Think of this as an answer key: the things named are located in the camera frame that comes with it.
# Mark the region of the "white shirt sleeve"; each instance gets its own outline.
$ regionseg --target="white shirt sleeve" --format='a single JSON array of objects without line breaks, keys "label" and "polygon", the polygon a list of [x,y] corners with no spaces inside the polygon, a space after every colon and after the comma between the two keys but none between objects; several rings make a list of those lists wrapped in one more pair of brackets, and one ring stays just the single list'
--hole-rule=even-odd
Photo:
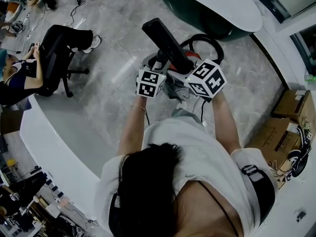
[{"label": "white shirt sleeve", "polygon": [[111,233],[109,227],[109,214],[113,195],[119,186],[119,164],[123,156],[117,156],[109,160],[102,169],[100,183],[97,187],[94,210],[98,223],[107,232]]}]

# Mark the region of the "black and white cube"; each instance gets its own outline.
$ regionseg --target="black and white cube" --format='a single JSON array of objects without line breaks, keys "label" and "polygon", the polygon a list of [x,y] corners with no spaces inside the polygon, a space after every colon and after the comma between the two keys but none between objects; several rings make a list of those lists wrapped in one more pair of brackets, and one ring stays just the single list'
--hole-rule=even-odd
[{"label": "black and white cube", "polygon": [[137,79],[137,95],[155,98],[164,86],[166,76],[140,70]]},{"label": "black and white cube", "polygon": [[213,98],[227,83],[219,65],[206,59],[185,81],[196,95]]}]

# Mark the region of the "black hair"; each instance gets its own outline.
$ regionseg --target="black hair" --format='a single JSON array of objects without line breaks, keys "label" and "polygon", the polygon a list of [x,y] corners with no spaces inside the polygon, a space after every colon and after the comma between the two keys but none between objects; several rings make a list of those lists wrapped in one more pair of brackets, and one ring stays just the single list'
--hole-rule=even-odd
[{"label": "black hair", "polygon": [[126,155],[119,166],[118,196],[122,237],[171,237],[177,204],[173,178],[181,149],[164,143]]}]

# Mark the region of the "white t-shirt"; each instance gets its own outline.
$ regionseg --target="white t-shirt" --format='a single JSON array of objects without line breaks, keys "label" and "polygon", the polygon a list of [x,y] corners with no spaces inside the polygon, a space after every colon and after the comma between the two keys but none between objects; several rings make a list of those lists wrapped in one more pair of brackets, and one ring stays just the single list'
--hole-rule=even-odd
[{"label": "white t-shirt", "polygon": [[[189,180],[205,181],[214,187],[239,214],[244,236],[255,228],[253,206],[238,165],[254,164],[275,182],[269,166],[258,149],[241,149],[230,156],[201,124],[191,117],[169,118],[145,130],[143,148],[148,144],[176,144],[183,155],[174,178],[176,195]],[[98,223],[108,232],[113,195],[119,185],[119,163],[122,156],[108,161],[102,171],[95,197]]]}]

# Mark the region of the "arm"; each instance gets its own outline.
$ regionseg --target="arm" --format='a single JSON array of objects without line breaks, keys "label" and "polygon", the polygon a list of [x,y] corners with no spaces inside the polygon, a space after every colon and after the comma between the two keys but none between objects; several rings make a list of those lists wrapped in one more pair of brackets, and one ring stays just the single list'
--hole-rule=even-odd
[{"label": "arm", "polygon": [[11,54],[10,54],[10,59],[11,59],[12,62],[17,62],[17,61],[19,61],[19,59],[16,58],[16,56],[11,55]]},{"label": "arm", "polygon": [[0,21],[0,27],[3,27],[3,26],[10,26],[10,25],[12,25],[12,23],[6,23],[6,22]]},{"label": "arm", "polygon": [[235,120],[222,91],[212,99],[212,105],[216,140],[231,154],[241,146]]},{"label": "arm", "polygon": [[26,77],[24,83],[24,89],[37,89],[43,86],[43,71],[40,64],[40,51],[34,53],[36,58],[36,78]]},{"label": "arm", "polygon": [[10,194],[14,194],[13,190],[11,190],[8,186],[2,185],[2,188],[3,188],[5,191],[9,192]]},{"label": "arm", "polygon": [[[147,98],[137,96],[133,105],[146,108]],[[138,107],[132,107],[121,134],[118,156],[142,150],[144,137],[145,112]]]},{"label": "arm", "polygon": [[26,61],[27,59],[29,59],[31,57],[31,55],[34,53],[34,47],[32,46],[32,48],[30,49],[30,51],[23,57],[22,60]]}]

